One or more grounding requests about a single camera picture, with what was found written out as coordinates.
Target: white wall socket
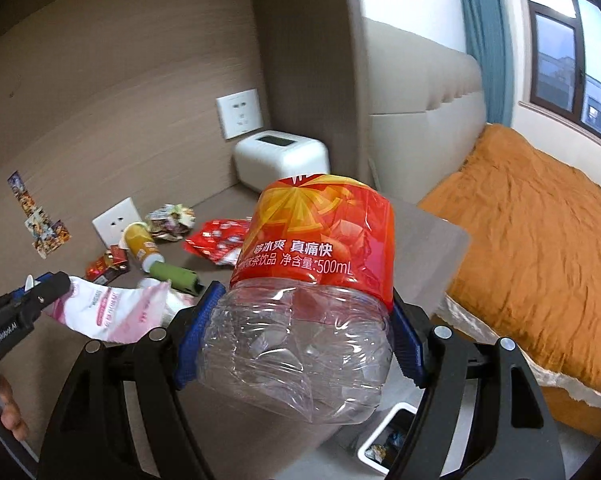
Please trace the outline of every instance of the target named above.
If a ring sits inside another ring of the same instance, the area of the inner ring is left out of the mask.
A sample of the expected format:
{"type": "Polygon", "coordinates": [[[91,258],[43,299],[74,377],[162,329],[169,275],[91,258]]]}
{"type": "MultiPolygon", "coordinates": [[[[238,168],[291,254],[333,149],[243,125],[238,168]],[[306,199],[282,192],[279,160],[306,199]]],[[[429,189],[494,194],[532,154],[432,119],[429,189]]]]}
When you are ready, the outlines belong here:
{"type": "Polygon", "coordinates": [[[255,89],[216,99],[218,116],[226,139],[263,127],[263,117],[255,89]]]}
{"type": "Polygon", "coordinates": [[[107,247],[118,244],[122,232],[134,222],[141,222],[141,219],[131,198],[117,203],[92,220],[92,224],[107,247]]]}

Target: bottle label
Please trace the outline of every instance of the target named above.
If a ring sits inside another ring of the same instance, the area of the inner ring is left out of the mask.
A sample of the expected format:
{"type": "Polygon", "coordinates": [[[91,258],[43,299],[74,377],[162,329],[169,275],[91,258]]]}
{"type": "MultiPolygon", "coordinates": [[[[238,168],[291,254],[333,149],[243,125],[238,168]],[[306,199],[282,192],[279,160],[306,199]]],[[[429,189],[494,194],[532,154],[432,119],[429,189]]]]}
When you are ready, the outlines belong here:
{"type": "Polygon", "coordinates": [[[230,285],[291,278],[346,286],[391,310],[394,213],[357,180],[328,174],[274,182],[260,196],[230,285]]]}

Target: orange blanket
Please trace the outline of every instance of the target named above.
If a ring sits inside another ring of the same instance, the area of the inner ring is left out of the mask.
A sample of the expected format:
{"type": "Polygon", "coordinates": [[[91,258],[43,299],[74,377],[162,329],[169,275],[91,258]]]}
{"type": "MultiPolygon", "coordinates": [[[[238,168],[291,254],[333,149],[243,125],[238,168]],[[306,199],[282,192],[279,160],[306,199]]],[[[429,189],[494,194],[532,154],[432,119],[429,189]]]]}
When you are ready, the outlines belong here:
{"type": "Polygon", "coordinates": [[[601,392],[601,187],[493,125],[420,206],[472,237],[449,295],[601,392]]]}

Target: human hand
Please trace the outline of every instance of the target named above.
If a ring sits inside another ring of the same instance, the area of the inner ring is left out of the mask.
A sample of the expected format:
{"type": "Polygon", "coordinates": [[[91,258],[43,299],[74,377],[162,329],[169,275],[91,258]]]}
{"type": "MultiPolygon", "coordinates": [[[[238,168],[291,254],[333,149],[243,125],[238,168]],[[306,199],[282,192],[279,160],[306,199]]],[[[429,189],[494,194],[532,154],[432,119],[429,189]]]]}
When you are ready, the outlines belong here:
{"type": "Polygon", "coordinates": [[[0,400],[4,403],[3,413],[0,416],[3,426],[11,431],[17,440],[26,439],[29,428],[23,420],[18,404],[14,400],[11,385],[2,375],[0,375],[0,400]]]}

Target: teal curtain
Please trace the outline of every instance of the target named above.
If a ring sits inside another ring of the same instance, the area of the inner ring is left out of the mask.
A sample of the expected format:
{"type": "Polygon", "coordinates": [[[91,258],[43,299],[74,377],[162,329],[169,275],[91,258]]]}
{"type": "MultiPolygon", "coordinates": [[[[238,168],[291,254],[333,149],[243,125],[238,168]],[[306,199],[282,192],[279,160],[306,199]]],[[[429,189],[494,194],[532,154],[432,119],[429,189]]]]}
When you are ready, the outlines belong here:
{"type": "Polygon", "coordinates": [[[462,0],[467,53],[481,66],[487,121],[512,124],[514,60],[505,0],[462,0]]]}

